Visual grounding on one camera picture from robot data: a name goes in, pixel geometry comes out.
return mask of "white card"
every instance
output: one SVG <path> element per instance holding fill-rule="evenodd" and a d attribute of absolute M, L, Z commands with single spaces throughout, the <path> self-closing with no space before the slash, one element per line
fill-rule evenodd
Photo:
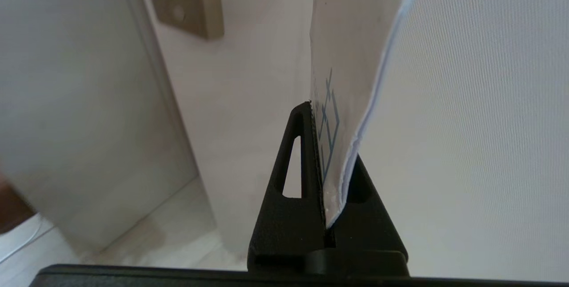
<path fill-rule="evenodd" d="M 397 26 L 412 0 L 314 0 L 311 101 L 326 226 L 342 212 Z"/>

